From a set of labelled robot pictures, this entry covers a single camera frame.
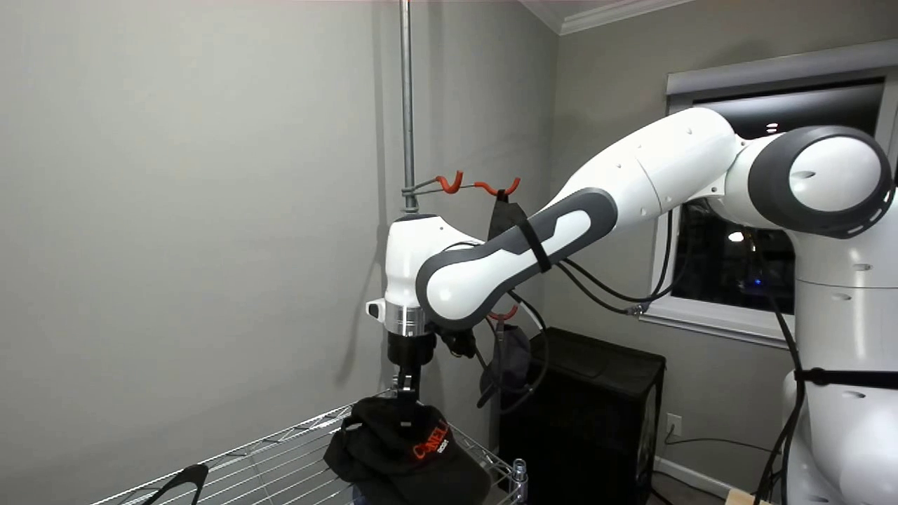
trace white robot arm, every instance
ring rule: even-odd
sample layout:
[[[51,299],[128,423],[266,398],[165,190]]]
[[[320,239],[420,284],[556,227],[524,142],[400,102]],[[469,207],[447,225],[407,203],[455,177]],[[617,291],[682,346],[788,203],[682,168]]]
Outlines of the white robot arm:
[[[440,215],[393,221],[388,291],[368,302],[368,313],[382,319],[389,335],[399,392],[417,396],[417,372],[431,357],[436,335],[475,328],[510,287],[553,262],[691,200],[709,200],[712,210],[730,221],[791,236],[800,273],[798,328],[812,364],[898,371],[898,342],[893,342],[890,325],[869,322],[880,313],[869,313],[872,305],[863,302],[875,299],[875,308],[890,313],[898,305],[898,269],[869,266],[872,257],[898,253],[898,232],[890,227],[898,225],[898,215],[890,214],[894,218],[879,225],[893,200],[893,170],[885,151],[863,131],[845,127],[809,127],[744,140],[719,113],[695,107],[649,124],[595,155],[527,225],[490,241],[478,241]],[[813,313],[813,302],[833,297],[828,290],[837,290],[837,299],[838,290],[847,291],[847,311],[838,305],[847,325],[869,322],[875,330],[828,335],[828,316]],[[802,325],[823,330],[823,336],[802,335]],[[845,505],[898,503],[898,486],[885,486],[898,475],[898,398],[890,389],[875,389],[875,398],[887,396],[890,405],[859,409],[866,419],[855,423],[869,426],[872,436],[847,438],[845,414],[849,419],[849,409],[833,407],[833,400],[845,405],[842,396],[833,398],[833,389],[838,396],[838,386],[809,386],[806,438],[793,451],[806,458],[798,471],[809,486],[791,486],[802,489],[793,494],[806,496],[802,503],[828,496],[831,505],[838,500]],[[875,436],[885,433],[890,433],[887,450],[875,445]]]

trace metal pole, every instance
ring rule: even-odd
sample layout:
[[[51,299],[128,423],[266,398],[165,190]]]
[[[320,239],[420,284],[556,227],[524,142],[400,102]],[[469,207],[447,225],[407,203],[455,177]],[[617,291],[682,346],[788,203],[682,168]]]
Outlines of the metal pole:
[[[400,0],[400,130],[403,130],[403,214],[417,214],[416,187],[416,102],[413,102],[413,18]]]

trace black object on shelf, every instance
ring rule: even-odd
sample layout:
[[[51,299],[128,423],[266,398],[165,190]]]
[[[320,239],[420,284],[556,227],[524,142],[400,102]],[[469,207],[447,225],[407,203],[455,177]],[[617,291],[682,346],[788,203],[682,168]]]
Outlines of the black object on shelf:
[[[500,422],[500,455],[527,459],[531,505],[642,505],[664,358],[560,328],[534,339],[531,377],[542,357],[542,386]]]

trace window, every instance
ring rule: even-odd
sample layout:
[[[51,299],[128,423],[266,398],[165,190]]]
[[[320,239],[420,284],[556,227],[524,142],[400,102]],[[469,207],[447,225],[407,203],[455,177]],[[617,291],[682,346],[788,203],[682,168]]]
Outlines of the window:
[[[845,124],[863,130],[890,148],[894,131],[894,76],[879,74],[826,74],[813,78],[771,78],[767,85],[730,82],[719,90],[671,95],[671,113],[685,107],[712,107],[741,138],[788,131],[809,124]],[[691,203],[673,215],[677,253],[667,276],[671,295],[649,308],[649,319],[712,330],[730,336],[781,339],[781,328],[767,308],[762,291],[781,291],[781,308],[793,311],[791,278],[793,253],[785,232],[746,229],[719,218],[706,205]],[[656,266],[661,273],[664,218],[656,232]]]

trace ceiling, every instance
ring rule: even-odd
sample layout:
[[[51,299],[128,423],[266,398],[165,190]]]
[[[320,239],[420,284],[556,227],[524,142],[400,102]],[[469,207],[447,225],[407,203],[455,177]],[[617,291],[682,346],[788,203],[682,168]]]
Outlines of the ceiling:
[[[691,0],[520,0],[559,36],[645,18]]]

